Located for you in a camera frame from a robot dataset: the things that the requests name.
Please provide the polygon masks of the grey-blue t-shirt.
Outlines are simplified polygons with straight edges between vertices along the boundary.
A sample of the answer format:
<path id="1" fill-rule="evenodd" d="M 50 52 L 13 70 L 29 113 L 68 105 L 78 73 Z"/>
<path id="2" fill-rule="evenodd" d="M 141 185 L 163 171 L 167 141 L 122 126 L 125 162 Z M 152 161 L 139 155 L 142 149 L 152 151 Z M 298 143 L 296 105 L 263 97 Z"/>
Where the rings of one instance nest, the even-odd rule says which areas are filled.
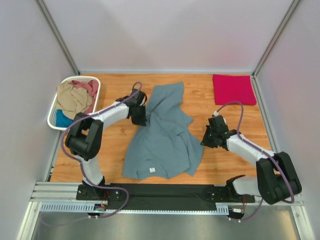
<path id="1" fill-rule="evenodd" d="M 194 120 L 181 109 L 184 91 L 181 81 L 153 88 L 146 106 L 146 125 L 137 130 L 127 147 L 123 177 L 144 180 L 195 175 L 204 147 L 188 129 Z"/>

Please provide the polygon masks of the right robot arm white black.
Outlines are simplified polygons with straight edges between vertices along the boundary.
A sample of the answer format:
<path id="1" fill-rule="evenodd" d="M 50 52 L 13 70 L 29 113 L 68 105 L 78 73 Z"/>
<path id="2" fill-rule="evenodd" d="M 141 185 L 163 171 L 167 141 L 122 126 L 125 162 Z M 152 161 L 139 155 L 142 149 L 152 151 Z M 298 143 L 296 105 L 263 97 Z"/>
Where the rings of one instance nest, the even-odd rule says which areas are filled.
<path id="1" fill-rule="evenodd" d="M 238 195 L 257 196 L 269 205 L 278 202 L 292 204 L 295 202 L 295 195 L 302 191 L 300 180 L 287 153 L 266 150 L 235 129 L 207 125 L 201 145 L 224 148 L 255 167 L 256 177 L 241 175 L 229 180 Z"/>

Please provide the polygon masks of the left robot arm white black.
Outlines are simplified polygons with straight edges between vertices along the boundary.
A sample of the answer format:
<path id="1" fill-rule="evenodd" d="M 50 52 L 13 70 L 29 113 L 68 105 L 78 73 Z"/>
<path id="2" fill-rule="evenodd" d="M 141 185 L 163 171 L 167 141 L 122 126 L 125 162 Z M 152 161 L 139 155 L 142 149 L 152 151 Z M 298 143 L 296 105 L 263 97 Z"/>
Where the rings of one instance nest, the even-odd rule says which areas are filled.
<path id="1" fill-rule="evenodd" d="M 100 111 L 90 114 L 78 113 L 73 123 L 66 129 L 67 136 L 63 146 L 70 151 L 66 155 L 79 163 L 86 185 L 95 189 L 110 189 L 105 185 L 98 160 L 103 132 L 124 119 L 131 119 L 133 125 L 145 126 L 147 99 L 143 91 L 134 88 L 130 95 L 118 98 Z"/>

